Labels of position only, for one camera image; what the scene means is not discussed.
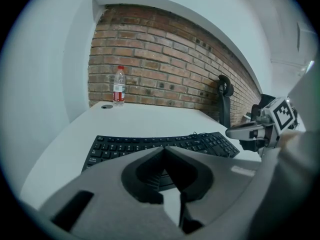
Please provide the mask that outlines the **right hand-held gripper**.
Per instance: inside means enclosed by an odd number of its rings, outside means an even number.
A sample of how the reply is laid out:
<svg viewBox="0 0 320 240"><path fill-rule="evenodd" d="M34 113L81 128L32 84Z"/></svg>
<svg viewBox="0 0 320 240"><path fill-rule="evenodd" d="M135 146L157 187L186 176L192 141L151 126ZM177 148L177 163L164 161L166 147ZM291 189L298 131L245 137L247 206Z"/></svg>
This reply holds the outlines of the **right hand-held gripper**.
<svg viewBox="0 0 320 240"><path fill-rule="evenodd" d="M255 121L228 128L228 138L240 140L244 150L264 152L277 146L280 135L286 130L294 130L298 125L298 113L287 97L278 97L260 110Z"/></svg>

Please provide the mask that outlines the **clear red-capped water bottle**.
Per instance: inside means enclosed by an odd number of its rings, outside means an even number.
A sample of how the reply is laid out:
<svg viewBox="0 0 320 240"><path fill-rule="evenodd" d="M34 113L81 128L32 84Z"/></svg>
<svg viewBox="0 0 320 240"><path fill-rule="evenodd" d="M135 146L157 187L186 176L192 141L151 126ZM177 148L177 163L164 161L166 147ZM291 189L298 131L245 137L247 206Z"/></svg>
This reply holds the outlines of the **clear red-capped water bottle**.
<svg viewBox="0 0 320 240"><path fill-rule="evenodd" d="M113 104L122 106L125 103L126 76L124 66L119 65L113 80Z"/></svg>

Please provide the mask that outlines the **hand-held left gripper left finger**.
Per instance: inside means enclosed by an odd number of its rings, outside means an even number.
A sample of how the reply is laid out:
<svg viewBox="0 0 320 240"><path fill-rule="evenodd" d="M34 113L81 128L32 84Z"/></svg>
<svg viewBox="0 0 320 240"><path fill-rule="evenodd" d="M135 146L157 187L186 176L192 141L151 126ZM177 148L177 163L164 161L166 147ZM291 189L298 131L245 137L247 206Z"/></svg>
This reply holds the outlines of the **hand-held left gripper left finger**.
<svg viewBox="0 0 320 240"><path fill-rule="evenodd" d="M100 162L57 190L40 212L79 240L179 240L185 236L155 189L186 151L156 147Z"/></svg>

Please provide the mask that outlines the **black high-back office chair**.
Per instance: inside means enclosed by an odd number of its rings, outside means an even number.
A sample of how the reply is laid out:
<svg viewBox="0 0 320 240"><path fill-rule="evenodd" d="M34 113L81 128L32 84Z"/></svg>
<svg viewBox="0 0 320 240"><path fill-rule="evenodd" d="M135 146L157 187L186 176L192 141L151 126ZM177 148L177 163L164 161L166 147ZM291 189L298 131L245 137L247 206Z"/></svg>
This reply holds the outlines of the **black high-back office chair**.
<svg viewBox="0 0 320 240"><path fill-rule="evenodd" d="M231 96L234 93L234 87L230 79L221 74L218 76L218 109L219 109L219 123L226 128L231 127Z"/></svg>

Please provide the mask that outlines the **white table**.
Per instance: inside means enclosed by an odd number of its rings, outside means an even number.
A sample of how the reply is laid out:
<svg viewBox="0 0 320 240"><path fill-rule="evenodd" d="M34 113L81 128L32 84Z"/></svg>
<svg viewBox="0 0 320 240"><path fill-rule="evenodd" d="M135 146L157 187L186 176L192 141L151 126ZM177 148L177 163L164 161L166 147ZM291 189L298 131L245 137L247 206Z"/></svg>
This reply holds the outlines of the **white table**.
<svg viewBox="0 0 320 240"><path fill-rule="evenodd" d="M199 110L127 103L103 109L99 102L85 111L49 144L21 189L19 198L35 209L77 177L97 135L163 137L192 132L221 132L225 127Z"/></svg>

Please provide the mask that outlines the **black keyboard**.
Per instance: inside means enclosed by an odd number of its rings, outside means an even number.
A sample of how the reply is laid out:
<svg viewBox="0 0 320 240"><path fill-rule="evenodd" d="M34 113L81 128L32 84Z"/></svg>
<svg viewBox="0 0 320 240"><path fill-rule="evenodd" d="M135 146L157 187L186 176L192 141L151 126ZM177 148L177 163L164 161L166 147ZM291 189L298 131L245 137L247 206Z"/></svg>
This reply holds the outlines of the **black keyboard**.
<svg viewBox="0 0 320 240"><path fill-rule="evenodd" d="M192 133L167 137L96 136L82 167L82 172L101 162L157 147L178 147L202 154L234 158L240 153L220 132Z"/></svg>

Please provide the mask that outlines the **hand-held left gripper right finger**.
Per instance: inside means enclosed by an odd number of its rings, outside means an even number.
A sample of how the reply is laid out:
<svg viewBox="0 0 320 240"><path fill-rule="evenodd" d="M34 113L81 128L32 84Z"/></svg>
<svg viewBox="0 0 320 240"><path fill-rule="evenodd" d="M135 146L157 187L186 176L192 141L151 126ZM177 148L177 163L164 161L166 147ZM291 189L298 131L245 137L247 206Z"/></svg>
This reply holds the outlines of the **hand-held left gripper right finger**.
<svg viewBox="0 0 320 240"><path fill-rule="evenodd" d="M163 191L164 211L185 233L206 227L241 196L260 162L177 147L163 150L163 167L175 187Z"/></svg>

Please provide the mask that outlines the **person's right forearm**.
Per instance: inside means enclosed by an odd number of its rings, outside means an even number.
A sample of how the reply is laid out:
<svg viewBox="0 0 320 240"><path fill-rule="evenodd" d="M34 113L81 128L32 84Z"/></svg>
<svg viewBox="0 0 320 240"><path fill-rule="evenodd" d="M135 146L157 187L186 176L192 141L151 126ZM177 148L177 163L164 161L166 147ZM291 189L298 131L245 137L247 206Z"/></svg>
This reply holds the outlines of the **person's right forearm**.
<svg viewBox="0 0 320 240"><path fill-rule="evenodd" d="M297 130L288 129L288 130L284 131L284 132L280 135L280 137L279 137L279 140L278 140L278 142L277 142L277 147L278 147L278 148L283 148L283 147L285 147L285 146L287 145L287 143L288 143L291 139L293 139L293 138L295 138L296 136L299 136L299 135L301 135L301 134L302 134L302 132L297 131Z"/></svg>

